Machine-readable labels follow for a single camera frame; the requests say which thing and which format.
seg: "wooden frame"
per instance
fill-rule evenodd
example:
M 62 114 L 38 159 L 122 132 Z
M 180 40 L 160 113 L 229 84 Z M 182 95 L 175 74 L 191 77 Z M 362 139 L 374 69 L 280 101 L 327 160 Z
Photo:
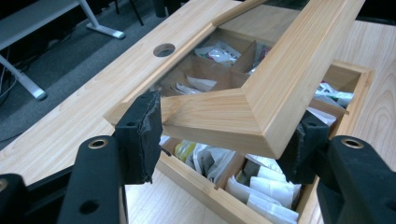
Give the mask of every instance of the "wooden frame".
M 357 122 L 356 118 L 361 112 L 362 105 L 368 90 L 370 90 L 373 78 L 374 71 L 372 69 L 340 61 L 332 62 L 332 65 L 329 67 L 323 79 L 331 83 L 332 86 L 339 91 L 354 92 L 355 97 L 352 99 L 347 109 L 340 109 L 339 107 L 323 104 L 321 101 L 315 100 L 311 101 L 309 104 L 309 106 L 337 117 L 337 121 L 333 125 L 330 136 L 348 134 L 350 130 L 355 128 Z M 120 106 L 118 110 L 115 110 L 114 114 L 109 115 L 109 120 L 117 121 L 120 118 L 119 115 L 121 111 L 123 111 L 127 105 L 128 104 L 124 104 Z M 166 143 L 164 147 L 173 153 L 178 142 L 179 140 L 173 139 Z M 258 215 L 255 211 L 239 202 L 221 188 L 225 186 L 225 183 L 231 175 L 236 175 L 242 169 L 244 160 L 245 154 L 240 152 L 237 153 L 230 164 L 228 164 L 226 171 L 216 185 L 193 171 L 176 157 L 168 157 L 162 154 L 158 163 L 158 168 L 161 172 L 178 183 L 184 190 L 228 222 L 267 223 L 267 219 Z M 317 198 L 315 194 L 317 183 L 318 180 L 316 180 L 313 185 L 305 186 L 302 198 L 296 209 L 300 215 L 304 214 L 306 205 Z
M 164 134 L 279 158 L 363 3 L 310 1 L 242 88 L 163 98 Z

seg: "chair leg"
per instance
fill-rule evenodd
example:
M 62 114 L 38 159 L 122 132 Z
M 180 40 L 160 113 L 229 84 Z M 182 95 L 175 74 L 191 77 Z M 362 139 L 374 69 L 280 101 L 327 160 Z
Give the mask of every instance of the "chair leg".
M 114 0 L 114 4 L 116 5 L 116 13 L 117 13 L 117 14 L 120 14 L 119 0 Z
M 131 3 L 132 9 L 134 10 L 134 14 L 136 14 L 136 17 L 137 17 L 137 19 L 139 20 L 140 25 L 143 26 L 144 24 L 143 24 L 142 18 L 140 18 L 140 15 L 139 15 L 139 13 L 137 12 L 137 9 L 136 9 L 136 6 L 134 5 L 133 0 L 129 0 L 129 2 Z

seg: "wooden box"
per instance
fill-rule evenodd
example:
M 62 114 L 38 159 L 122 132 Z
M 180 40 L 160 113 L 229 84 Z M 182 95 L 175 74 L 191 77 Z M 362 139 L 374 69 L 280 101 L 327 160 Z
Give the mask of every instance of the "wooden box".
M 244 50 L 245 54 L 242 55 L 246 56 L 250 49 L 251 48 L 247 47 L 246 50 Z M 185 79 L 185 75 L 182 73 L 177 73 L 177 76 L 175 75 L 175 70 L 177 70 L 179 67 L 182 67 L 183 65 L 191 66 L 190 63 L 192 56 L 190 55 L 189 57 L 190 58 L 187 62 L 182 61 L 181 64 L 178 64 L 175 69 L 172 69 L 171 72 L 165 75 L 161 82 L 183 82 Z M 227 77 L 228 82 L 224 80 L 219 81 L 214 91 L 220 91 L 221 88 L 224 87 L 232 89 L 242 86 L 245 80 L 241 81 L 241 79 L 243 80 L 243 78 L 241 77 L 244 74 L 240 72 L 235 72 L 233 74 L 233 69 L 230 68 L 229 70 L 229 73 L 221 72 L 224 77 Z M 330 138 L 334 135 L 345 134 L 347 133 L 347 129 L 349 127 L 354 126 L 354 122 L 356 122 L 354 118 L 356 118 L 357 114 L 359 114 L 361 111 L 362 103 L 364 102 L 366 93 L 369 90 L 370 84 L 373 79 L 373 74 L 373 70 L 368 68 L 364 68 L 354 64 L 343 63 L 340 61 L 332 62 L 332 65 L 328 69 L 323 80 L 331 84 L 338 91 L 353 92 L 354 97 L 346 109 L 333 105 L 328 105 L 320 101 L 311 102 L 310 106 L 337 117 L 337 121 L 331 129 L 331 133 L 329 136 Z M 239 81 L 236 82 L 237 84 L 230 85 L 230 83 L 233 83 L 235 77 Z M 171 139 L 165 144 L 164 148 L 174 153 L 175 146 L 179 142 L 179 139 Z M 162 154 L 160 162 L 158 164 L 158 168 L 160 171 L 162 171 L 164 174 L 166 174 L 172 180 L 178 183 L 184 190 L 193 195 L 197 200 L 202 202 L 204 205 L 212 209 L 220 217 L 224 218 L 230 223 L 265 223 L 268 220 L 266 220 L 264 217 L 261 217 L 255 211 L 253 211 L 243 203 L 239 202 L 232 195 L 225 191 L 227 179 L 231 177 L 231 175 L 236 175 L 243 168 L 243 165 L 245 163 L 245 154 L 236 154 L 232 162 L 228 164 L 226 171 L 222 175 L 219 183 L 217 184 L 214 184 L 203 176 L 199 175 L 198 173 L 195 173 L 189 166 L 187 166 L 174 156 L 167 157 Z M 303 186 L 301 198 L 295 210 L 299 214 L 304 211 L 306 202 L 309 196 L 311 196 L 313 190 L 316 190 L 316 188 L 314 188 L 314 184 Z

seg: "gray carpet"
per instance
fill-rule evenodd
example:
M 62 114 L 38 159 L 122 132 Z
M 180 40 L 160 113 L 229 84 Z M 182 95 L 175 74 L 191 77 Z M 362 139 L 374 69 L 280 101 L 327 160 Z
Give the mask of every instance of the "gray carpet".
M 35 100 L 17 83 L 0 107 L 0 149 L 25 132 L 94 75 L 114 61 L 164 19 L 155 16 L 150 1 L 135 1 L 142 17 L 141 26 L 127 0 L 120 1 L 120 14 L 114 4 L 96 16 L 107 27 L 123 31 L 122 40 L 88 30 L 80 23 L 64 41 L 54 44 L 34 61 L 25 74 L 48 95 Z

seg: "cardboard compartment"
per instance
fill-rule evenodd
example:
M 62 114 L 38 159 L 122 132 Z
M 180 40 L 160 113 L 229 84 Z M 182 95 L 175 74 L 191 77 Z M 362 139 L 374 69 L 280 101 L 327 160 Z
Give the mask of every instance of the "cardboard compartment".
M 224 32 L 215 32 L 195 49 L 215 46 L 219 41 L 241 54 L 236 63 L 230 65 L 215 62 L 198 56 L 192 50 L 154 85 L 154 89 L 161 90 L 163 96 L 175 96 L 183 94 L 177 91 L 177 83 L 201 92 L 240 88 L 249 78 L 246 72 L 253 65 L 257 44 L 254 41 L 227 36 Z
M 238 73 L 231 70 L 230 73 L 236 73 L 236 76 L 223 76 L 226 80 L 222 80 L 215 86 L 214 90 L 221 90 L 222 88 L 232 88 L 238 87 L 243 84 L 243 82 L 248 78 L 248 75 L 243 73 Z M 337 117 L 337 121 L 334 123 L 331 129 L 330 138 L 336 134 L 342 134 L 345 126 L 348 123 L 353 122 L 351 116 L 356 112 L 359 112 L 362 102 L 364 102 L 364 97 L 368 88 L 370 87 L 373 78 L 373 71 L 367 68 L 358 67 L 356 65 L 334 62 L 329 68 L 324 80 L 331 84 L 338 91 L 349 91 L 354 92 L 354 97 L 346 109 L 339 108 L 333 105 L 328 105 L 322 102 L 313 102 L 311 106 L 317 108 L 321 111 L 329 113 Z M 174 153 L 175 146 L 180 142 L 179 139 L 171 139 L 165 144 L 165 148 Z M 211 207 L 215 212 L 226 220 L 236 220 L 244 221 L 244 216 L 251 216 L 257 218 L 257 213 L 240 203 L 232 195 L 225 191 L 227 180 L 232 175 L 237 175 L 245 166 L 247 159 L 243 153 L 235 153 L 231 162 L 227 165 L 224 170 L 220 180 L 217 183 L 212 183 L 205 179 L 203 176 L 199 175 L 193 171 L 189 166 L 185 165 L 182 161 L 179 161 L 176 157 L 163 158 L 160 168 L 163 172 L 168 174 L 175 181 L 182 178 L 183 181 L 177 182 L 181 187 L 187 190 L 192 195 L 197 195 L 198 200 L 203 202 L 208 207 Z M 300 196 L 297 204 L 293 206 L 293 210 L 301 214 L 304 210 L 308 197 L 311 195 L 312 190 L 315 190 L 314 185 L 302 186 Z M 210 204 L 216 203 L 217 207 L 213 208 Z

